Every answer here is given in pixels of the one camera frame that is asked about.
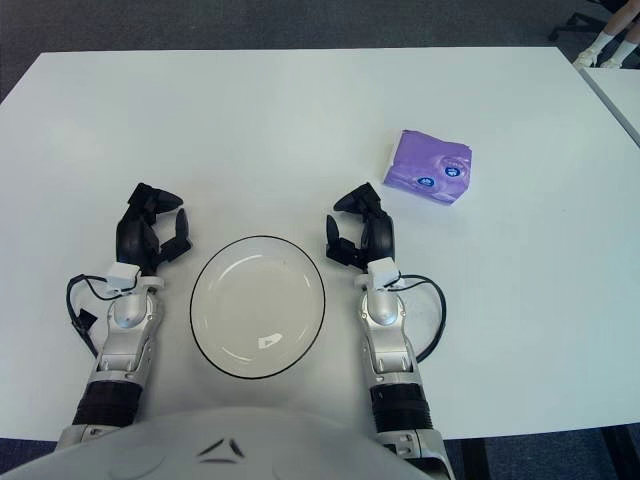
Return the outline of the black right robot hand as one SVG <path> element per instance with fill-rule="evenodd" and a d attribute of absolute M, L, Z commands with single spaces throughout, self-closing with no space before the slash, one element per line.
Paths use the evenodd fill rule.
<path fill-rule="evenodd" d="M 381 199 L 370 183 L 365 183 L 338 200 L 335 212 L 359 215 L 363 223 L 361 244 L 341 237 L 335 219 L 326 217 L 326 257 L 345 266 L 363 272 L 368 265 L 384 258 L 395 259 L 394 224 L 391 216 L 383 210 Z"/>

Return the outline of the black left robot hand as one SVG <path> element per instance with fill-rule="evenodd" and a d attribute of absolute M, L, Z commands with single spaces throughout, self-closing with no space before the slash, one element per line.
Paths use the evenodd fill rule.
<path fill-rule="evenodd" d="M 164 262 L 172 262 L 191 249 L 183 200 L 173 193 L 139 183 L 116 228 L 116 261 L 135 265 L 143 276 L 155 276 Z M 160 244 L 153 230 L 157 216 L 176 210 L 175 235 Z"/>

